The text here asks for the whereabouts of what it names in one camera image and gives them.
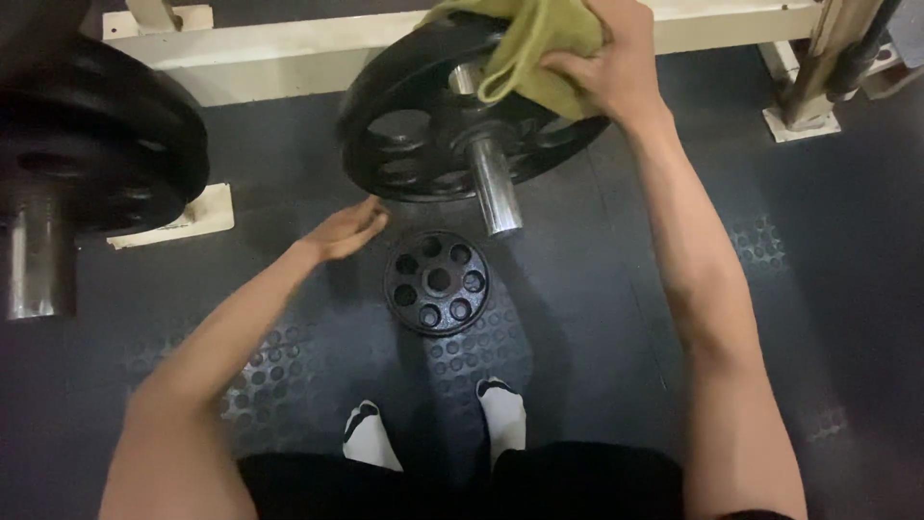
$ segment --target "black weight plate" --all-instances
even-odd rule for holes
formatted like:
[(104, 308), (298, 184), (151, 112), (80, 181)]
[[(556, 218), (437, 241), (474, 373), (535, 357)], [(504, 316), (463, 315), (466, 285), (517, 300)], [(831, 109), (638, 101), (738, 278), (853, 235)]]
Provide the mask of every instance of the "black weight plate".
[(426, 336), (451, 336), (484, 312), (491, 280), (484, 255), (448, 231), (399, 241), (385, 269), (385, 298), (397, 318)]
[(109, 45), (78, 38), (67, 57), (22, 75), (9, 91), (102, 117), (145, 146), (175, 157), (160, 172), (186, 202), (208, 181), (208, 139), (191, 97), (155, 72)]
[(54, 60), (77, 36), (90, 0), (3, 0), (0, 3), (0, 84)]
[[(583, 150), (610, 124), (590, 118), (550, 131), (555, 113), (512, 93), (484, 105), (448, 89), (450, 72), (491, 54), (507, 22), (456, 12), (405, 36), (376, 56), (346, 92), (338, 137), (347, 175), (367, 192), (407, 202), (475, 196), (464, 143), (489, 132), (504, 147), (514, 183), (532, 179)], [(371, 126), (404, 111), (425, 114), (417, 135)]]
[(16, 193), (54, 186), (77, 232), (129, 234), (170, 223), (184, 193), (164, 171), (177, 157), (140, 143), (107, 118), (0, 93), (0, 220)]

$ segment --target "forearm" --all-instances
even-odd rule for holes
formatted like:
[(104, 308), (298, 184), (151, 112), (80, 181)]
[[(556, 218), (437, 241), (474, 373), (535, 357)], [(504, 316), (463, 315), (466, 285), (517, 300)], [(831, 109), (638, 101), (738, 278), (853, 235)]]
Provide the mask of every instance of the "forearm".
[[(727, 358), (715, 351), (724, 347), (759, 358), (748, 282), (673, 117), (665, 107), (641, 124), (626, 125), (626, 135), (638, 160), (658, 266), (681, 340), (688, 349), (707, 345), (711, 352), (704, 354), (713, 358)], [(721, 340), (698, 341), (711, 328), (723, 329)]]
[(132, 401), (200, 410), (225, 392), (286, 308), (317, 255), (297, 242), (222, 302), (144, 381)]

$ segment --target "white metal base plate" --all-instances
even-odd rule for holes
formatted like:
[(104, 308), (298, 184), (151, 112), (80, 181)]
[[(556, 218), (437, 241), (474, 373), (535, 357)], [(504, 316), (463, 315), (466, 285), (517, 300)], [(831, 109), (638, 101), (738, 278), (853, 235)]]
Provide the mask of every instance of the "white metal base plate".
[(841, 124), (837, 122), (834, 113), (829, 113), (824, 119), (824, 124), (820, 127), (801, 131), (788, 130), (780, 117), (780, 109), (776, 106), (764, 108), (763, 119), (767, 121), (767, 126), (777, 142), (797, 141), (807, 137), (818, 137), (841, 131)]
[[(212, 7), (177, 6), (174, 14), (183, 19), (183, 32), (212, 29), (215, 26)], [(129, 36), (141, 36), (141, 29), (131, 11), (103, 13), (103, 40), (117, 40)]]
[(158, 229), (134, 235), (106, 239), (116, 249), (135, 247), (159, 241), (171, 241), (224, 231), (234, 227), (234, 206), (231, 205), (231, 185), (213, 184), (196, 200), (187, 204), (177, 220)]

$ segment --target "left hand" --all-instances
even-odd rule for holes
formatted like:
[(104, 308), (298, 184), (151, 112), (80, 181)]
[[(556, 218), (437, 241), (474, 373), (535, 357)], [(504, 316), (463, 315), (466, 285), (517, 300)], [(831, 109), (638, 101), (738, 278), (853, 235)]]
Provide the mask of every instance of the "left hand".
[(317, 254), (318, 262), (340, 260), (359, 251), (388, 224), (388, 210), (379, 197), (370, 195), (365, 201), (341, 209), (327, 217), (320, 226), (299, 243), (308, 245)]

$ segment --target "white sock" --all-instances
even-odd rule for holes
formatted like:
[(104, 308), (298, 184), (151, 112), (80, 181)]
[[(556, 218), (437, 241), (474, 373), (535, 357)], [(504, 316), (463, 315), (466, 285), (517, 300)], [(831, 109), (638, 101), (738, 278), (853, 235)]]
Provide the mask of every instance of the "white sock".
[(363, 401), (353, 409), (346, 421), (344, 434), (344, 456), (347, 459), (404, 471), (392, 450), (392, 443), (388, 441), (379, 407), (372, 401)]
[(482, 379), (475, 393), (488, 422), (493, 469), (501, 453), (526, 449), (526, 409), (523, 398), (498, 378)]

